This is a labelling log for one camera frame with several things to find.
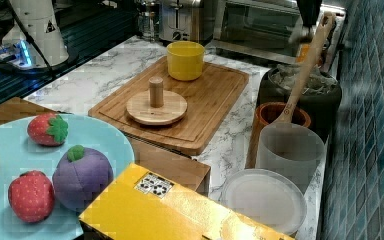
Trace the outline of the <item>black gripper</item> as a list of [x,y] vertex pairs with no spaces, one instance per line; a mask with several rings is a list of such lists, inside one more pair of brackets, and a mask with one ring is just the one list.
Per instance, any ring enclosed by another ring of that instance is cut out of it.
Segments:
[[294,27],[288,39],[290,44],[306,44],[313,39],[312,26],[316,25],[322,0],[296,0],[303,26]]

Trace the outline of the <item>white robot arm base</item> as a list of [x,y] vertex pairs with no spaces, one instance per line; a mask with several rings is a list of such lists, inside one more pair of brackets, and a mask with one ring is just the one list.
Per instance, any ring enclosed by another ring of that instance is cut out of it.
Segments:
[[57,25],[52,0],[9,0],[14,26],[2,43],[14,47],[15,67],[40,69],[62,64],[69,58]]

